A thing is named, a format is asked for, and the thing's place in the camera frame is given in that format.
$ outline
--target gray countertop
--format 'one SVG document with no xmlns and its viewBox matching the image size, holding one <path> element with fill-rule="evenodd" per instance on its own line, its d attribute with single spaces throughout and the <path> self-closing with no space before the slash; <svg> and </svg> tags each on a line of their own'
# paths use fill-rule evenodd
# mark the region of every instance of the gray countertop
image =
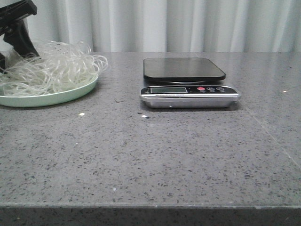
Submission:
<svg viewBox="0 0 301 226">
<path fill-rule="evenodd" d="M 0 106 L 0 207 L 301 208 L 301 53 L 103 55 L 110 67 L 82 98 Z M 149 57 L 208 58 L 242 97 L 150 109 Z"/>
</svg>

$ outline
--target white curtain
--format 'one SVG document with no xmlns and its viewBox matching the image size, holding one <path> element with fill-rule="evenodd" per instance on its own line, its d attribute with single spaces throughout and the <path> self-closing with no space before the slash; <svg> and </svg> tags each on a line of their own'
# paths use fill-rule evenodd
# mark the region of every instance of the white curtain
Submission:
<svg viewBox="0 0 301 226">
<path fill-rule="evenodd" d="M 101 52 L 301 51 L 301 0 L 32 1 L 32 40 L 83 40 Z"/>
</svg>

